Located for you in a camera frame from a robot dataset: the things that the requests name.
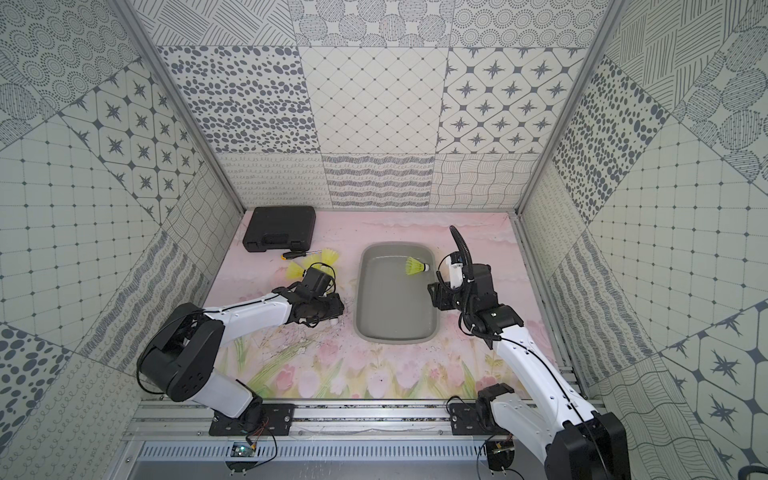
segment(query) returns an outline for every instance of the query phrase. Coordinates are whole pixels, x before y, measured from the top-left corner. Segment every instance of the black plastic case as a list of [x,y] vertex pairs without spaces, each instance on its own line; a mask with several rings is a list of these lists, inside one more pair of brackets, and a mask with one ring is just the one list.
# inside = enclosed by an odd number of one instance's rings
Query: black plastic case
[[312,245],[315,209],[312,207],[258,207],[253,209],[243,246],[249,252],[291,250],[306,252]]

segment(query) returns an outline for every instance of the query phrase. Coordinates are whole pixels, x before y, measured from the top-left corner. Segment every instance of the black bracket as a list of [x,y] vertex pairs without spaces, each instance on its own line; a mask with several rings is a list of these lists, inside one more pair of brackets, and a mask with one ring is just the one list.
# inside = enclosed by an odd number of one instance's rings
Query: black bracket
[[453,435],[509,435],[509,432],[495,422],[490,429],[483,427],[474,403],[449,403],[448,412],[451,415]]
[[[292,403],[264,403],[261,406],[262,414],[259,424],[266,423],[266,430],[272,435],[286,436],[293,424],[293,411],[296,406]],[[242,422],[239,419],[231,419],[220,413],[214,413],[214,419],[210,423],[208,435],[212,437],[231,437],[242,435]]]

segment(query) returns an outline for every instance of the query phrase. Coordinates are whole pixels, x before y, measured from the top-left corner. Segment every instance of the wire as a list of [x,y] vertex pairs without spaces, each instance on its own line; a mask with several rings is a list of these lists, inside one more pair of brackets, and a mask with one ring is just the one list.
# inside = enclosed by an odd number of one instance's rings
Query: wire
[[273,298],[277,298],[278,296],[280,296],[279,293],[277,295],[272,295],[270,298],[262,298],[262,299],[254,300],[254,301],[248,302],[248,303],[238,303],[237,305],[230,305],[227,308],[223,308],[223,309],[219,309],[219,310],[204,310],[204,312],[208,312],[208,313],[222,313],[222,312],[226,312],[227,310],[232,310],[233,308],[239,308],[241,306],[249,306],[249,305],[253,305],[254,303],[264,303],[266,301],[272,300]]
[[563,392],[563,396],[565,397],[565,400],[568,402],[568,404],[571,406],[571,408],[573,409],[573,411],[576,413],[576,416],[579,418],[579,420],[581,420],[581,424],[582,424],[582,425],[584,425],[584,428],[587,430],[587,433],[589,434],[590,438],[592,439],[592,443],[594,443],[594,449],[595,449],[595,451],[598,453],[598,457],[600,458],[600,463],[601,463],[601,464],[603,464],[603,470],[605,471],[605,477],[606,477],[606,478],[613,478],[613,475],[611,475],[611,474],[608,472],[608,467],[605,465],[605,460],[603,459],[603,454],[602,454],[602,452],[600,451],[600,446],[598,445],[598,441],[597,441],[597,439],[594,437],[594,435],[592,434],[592,431],[591,431],[591,429],[589,428],[589,425],[586,425],[586,424],[585,424],[585,422],[584,422],[584,417],[582,417],[582,416],[581,416],[581,413],[579,413],[578,409],[576,408],[576,405],[573,403],[573,401],[570,399],[570,397],[568,397],[568,394],[565,392],[565,389],[563,388],[563,386],[562,386],[562,385],[560,385],[560,382],[558,381],[558,377],[556,377],[556,376],[554,375],[554,373],[553,373],[553,372],[552,372],[552,370],[551,370],[551,369],[550,369],[550,368],[547,366],[547,364],[545,363],[545,361],[544,361],[544,360],[542,360],[540,356],[536,355],[536,352],[533,352],[532,350],[528,349],[526,346],[523,346],[523,345],[521,345],[520,343],[517,343],[517,342],[515,342],[514,340],[506,339],[506,338],[504,338],[503,336],[500,336],[500,335],[494,335],[493,337],[496,337],[496,338],[498,338],[498,339],[501,339],[501,340],[504,340],[504,341],[507,341],[507,342],[510,342],[510,343],[514,343],[515,345],[519,346],[520,348],[522,348],[522,349],[523,349],[523,350],[525,350],[526,352],[528,352],[528,353],[530,353],[531,355],[533,355],[533,356],[534,356],[534,357],[535,357],[535,358],[536,358],[536,359],[537,359],[539,362],[541,362],[541,364],[544,366],[544,368],[546,368],[546,369],[547,369],[547,372],[549,372],[549,375],[551,375],[551,376],[552,376],[552,379],[553,379],[553,380],[554,380],[554,382],[555,382],[555,383],[558,385],[558,387],[560,388],[560,391],[561,391],[561,392]]
[[482,452],[482,450],[485,448],[485,444],[486,444],[486,443],[488,443],[488,442],[490,442],[490,441],[491,441],[491,439],[492,439],[493,437],[495,437],[495,436],[496,436],[496,435],[491,435],[491,436],[489,436],[488,438],[486,438],[486,439],[485,439],[485,441],[482,443],[482,446],[481,446],[481,447],[478,449],[478,456],[477,456],[477,458],[475,459],[475,471],[476,471],[476,472],[477,472],[477,474],[478,474],[478,480],[482,480],[482,479],[480,478],[480,453],[481,453],[481,452]]
[[[165,331],[166,328],[168,328],[169,326],[173,325],[174,322],[177,322],[180,319],[187,318],[189,315],[194,315],[195,313],[204,313],[204,312],[206,312],[205,309],[199,308],[199,309],[196,309],[196,310],[192,310],[191,312],[186,313],[186,314],[184,314],[182,316],[176,317],[173,320],[171,320],[170,322],[168,322],[165,325],[163,325],[162,328],[160,328],[157,331],[157,333],[154,334],[154,336],[152,338],[154,339],[155,336],[160,335],[163,331]],[[147,355],[149,355],[149,352],[146,352],[144,355],[139,357],[138,361],[136,362],[136,383],[139,385],[139,388],[144,390],[146,393],[149,393],[151,395],[165,395],[165,392],[152,392],[151,390],[147,390],[143,385],[141,385],[141,378],[139,378],[139,372],[141,371],[141,366],[144,364],[144,360],[147,358]]]

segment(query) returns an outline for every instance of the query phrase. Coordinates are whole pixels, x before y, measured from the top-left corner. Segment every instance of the robotic arm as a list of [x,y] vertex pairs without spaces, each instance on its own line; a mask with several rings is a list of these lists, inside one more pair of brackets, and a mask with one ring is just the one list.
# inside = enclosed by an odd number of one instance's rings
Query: robotic arm
[[536,346],[520,316],[500,304],[489,265],[472,263],[462,235],[451,226],[458,252],[449,255],[449,279],[439,270],[428,285],[432,305],[459,310],[459,328],[483,339],[512,368],[537,408],[506,384],[478,392],[481,424],[513,433],[544,464],[547,478],[629,480],[627,434],[613,413],[601,415],[581,398]]
[[262,399],[214,368],[219,348],[268,326],[314,328],[341,316],[344,305],[338,293],[328,293],[331,282],[335,290],[332,276],[310,267],[301,282],[255,300],[209,309],[179,305],[139,356],[136,377],[141,372],[175,402],[194,400],[234,420],[240,433],[251,433],[260,421]]

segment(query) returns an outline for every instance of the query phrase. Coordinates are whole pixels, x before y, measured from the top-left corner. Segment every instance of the wavy line pattern tile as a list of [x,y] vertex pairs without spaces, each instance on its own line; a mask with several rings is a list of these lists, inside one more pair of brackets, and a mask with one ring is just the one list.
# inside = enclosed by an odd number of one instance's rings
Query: wavy line pattern tile
[[168,214],[163,228],[212,283],[243,212],[205,163],[199,166],[179,205]]
[[540,154],[583,48],[450,48],[437,151]]
[[752,5],[765,8],[759,0],[632,0],[605,54],[672,110]]
[[55,114],[29,80],[0,53],[0,148]]
[[301,47],[324,154],[434,154],[444,48]]
[[40,405],[45,390],[67,365],[71,351],[39,336],[0,323],[0,353],[3,355],[3,388],[0,405],[0,458],[14,434]]
[[655,354],[588,231],[548,281],[580,378],[593,385]]
[[768,8],[750,11],[674,115],[768,195]]
[[517,205],[538,155],[436,155],[430,208],[492,208]]
[[59,113],[158,223],[203,161],[167,101],[139,58]]
[[333,206],[320,154],[222,154],[219,159],[246,208]]
[[434,156],[323,155],[334,207],[427,208]]
[[159,226],[59,117],[0,151],[2,318],[74,348]]
[[458,0],[451,46],[588,47],[608,0]]
[[287,0],[132,0],[156,45],[295,45]]
[[160,230],[77,352],[134,373],[136,358],[170,312],[181,303],[200,305],[209,285],[191,258]]
[[588,389],[627,429],[632,478],[732,478],[658,356]]
[[139,56],[104,0],[3,4],[0,51],[60,110]]
[[763,300],[661,351],[732,478],[742,466],[768,461],[768,331],[760,328],[767,316]]
[[592,221],[668,117],[603,57],[552,158],[584,222]]
[[216,152],[318,151],[295,48],[196,46],[160,51]]
[[138,407],[136,381],[73,354],[46,388],[30,420],[0,452],[0,476],[102,478]]
[[586,228],[551,162],[541,171],[523,222],[534,256],[548,279]]

